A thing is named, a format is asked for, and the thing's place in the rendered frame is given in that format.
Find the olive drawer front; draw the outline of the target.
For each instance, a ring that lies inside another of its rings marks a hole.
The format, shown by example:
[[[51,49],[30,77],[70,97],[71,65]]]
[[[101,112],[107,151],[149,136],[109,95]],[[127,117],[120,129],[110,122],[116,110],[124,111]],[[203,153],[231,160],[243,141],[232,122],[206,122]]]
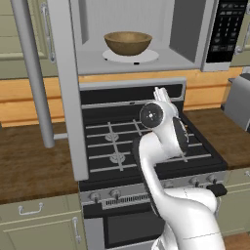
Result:
[[[239,187],[242,185],[250,184],[250,178],[245,176],[245,171],[250,171],[250,167],[231,170],[229,173],[229,179],[227,180],[227,187]]]
[[[40,202],[44,206],[39,214],[20,216],[19,206],[22,205],[25,212],[35,211],[39,209]],[[59,216],[72,215],[80,210],[81,206],[77,193],[4,204],[0,205],[0,225],[34,223],[46,221],[47,219],[57,219]]]

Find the olive wall cupboard door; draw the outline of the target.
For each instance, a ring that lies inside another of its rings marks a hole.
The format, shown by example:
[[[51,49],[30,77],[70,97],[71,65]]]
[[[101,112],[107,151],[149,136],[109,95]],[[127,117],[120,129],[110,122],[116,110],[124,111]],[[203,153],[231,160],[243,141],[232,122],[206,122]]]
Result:
[[[238,39],[236,42],[236,46],[242,46],[245,35],[248,31],[250,31],[250,15],[245,14],[238,35]],[[250,66],[250,37],[248,38],[244,51],[239,55],[236,54],[233,55],[230,65]]]
[[[46,0],[27,0],[40,59],[49,58],[42,4]],[[22,60],[21,43],[11,0],[0,0],[0,61]]]

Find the steel toaster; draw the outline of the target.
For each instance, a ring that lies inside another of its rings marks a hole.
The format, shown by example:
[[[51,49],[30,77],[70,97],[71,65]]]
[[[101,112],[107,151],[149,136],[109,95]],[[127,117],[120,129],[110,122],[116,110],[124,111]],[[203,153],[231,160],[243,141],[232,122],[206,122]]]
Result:
[[[250,133],[250,73],[240,74],[232,81],[224,113]]]

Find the black oven door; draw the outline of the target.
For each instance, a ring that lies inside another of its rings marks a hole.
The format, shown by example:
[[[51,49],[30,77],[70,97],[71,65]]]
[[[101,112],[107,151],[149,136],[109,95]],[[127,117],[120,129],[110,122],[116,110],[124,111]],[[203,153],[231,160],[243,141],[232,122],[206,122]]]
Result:
[[[88,250],[150,250],[164,221],[149,211],[85,219],[84,227]]]

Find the white microwave turntable plate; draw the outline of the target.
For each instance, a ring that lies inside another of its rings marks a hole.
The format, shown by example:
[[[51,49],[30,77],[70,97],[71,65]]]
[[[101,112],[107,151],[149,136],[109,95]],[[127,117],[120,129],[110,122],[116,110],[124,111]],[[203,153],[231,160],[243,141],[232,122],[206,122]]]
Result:
[[[103,52],[103,58],[107,61],[115,63],[139,64],[153,62],[159,58],[159,54],[150,49],[146,49],[136,56],[120,56],[108,49]]]

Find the grey microwave door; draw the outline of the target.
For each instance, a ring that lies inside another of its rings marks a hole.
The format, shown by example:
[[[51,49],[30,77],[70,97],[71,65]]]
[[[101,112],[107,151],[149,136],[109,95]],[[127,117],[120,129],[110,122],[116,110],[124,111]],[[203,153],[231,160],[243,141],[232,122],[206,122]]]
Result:
[[[89,179],[69,0],[47,0],[75,181]]]

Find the grey microwave oven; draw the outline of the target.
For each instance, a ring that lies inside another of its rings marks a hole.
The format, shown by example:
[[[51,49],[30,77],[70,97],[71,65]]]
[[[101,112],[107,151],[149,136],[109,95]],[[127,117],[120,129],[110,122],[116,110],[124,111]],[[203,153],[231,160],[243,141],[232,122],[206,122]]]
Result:
[[[227,70],[249,0],[69,0],[78,72],[104,74],[157,70]],[[152,37],[153,62],[103,58],[104,36],[137,31]]]

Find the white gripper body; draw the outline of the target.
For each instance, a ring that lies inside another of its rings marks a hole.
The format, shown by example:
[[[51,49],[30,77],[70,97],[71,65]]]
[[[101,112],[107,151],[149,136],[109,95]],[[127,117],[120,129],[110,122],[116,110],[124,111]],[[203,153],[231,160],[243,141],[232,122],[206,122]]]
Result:
[[[165,88],[155,87],[153,95],[154,95],[154,99],[157,102],[164,102],[164,103],[168,103],[168,104],[171,102],[171,100],[168,96],[167,90]]]

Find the black and steel stove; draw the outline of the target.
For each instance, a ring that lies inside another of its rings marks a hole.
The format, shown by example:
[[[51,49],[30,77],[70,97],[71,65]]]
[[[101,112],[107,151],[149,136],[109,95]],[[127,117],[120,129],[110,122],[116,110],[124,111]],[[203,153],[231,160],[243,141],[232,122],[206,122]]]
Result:
[[[167,90],[188,135],[188,148],[184,156],[154,166],[160,184],[164,188],[195,188],[190,179],[196,177],[200,182],[199,188],[210,189],[215,194],[216,217],[218,202],[227,193],[223,185],[227,163],[183,113],[186,80],[155,78],[81,85],[89,172],[89,179],[79,184],[84,220],[153,212],[134,158],[133,142],[151,131],[141,122],[140,112],[145,104],[154,100],[155,87]],[[211,174],[217,178],[215,184],[207,180]],[[109,194],[115,188],[121,192],[118,200]],[[101,195],[98,203],[90,199],[94,191]]]

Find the brown wooden bowl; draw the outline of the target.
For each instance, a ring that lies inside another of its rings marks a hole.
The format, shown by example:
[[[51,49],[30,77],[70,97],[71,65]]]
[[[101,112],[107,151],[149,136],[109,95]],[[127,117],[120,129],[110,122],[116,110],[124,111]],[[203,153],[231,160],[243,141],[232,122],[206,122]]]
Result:
[[[119,56],[136,56],[150,44],[152,37],[137,31],[115,31],[104,36],[107,47]]]

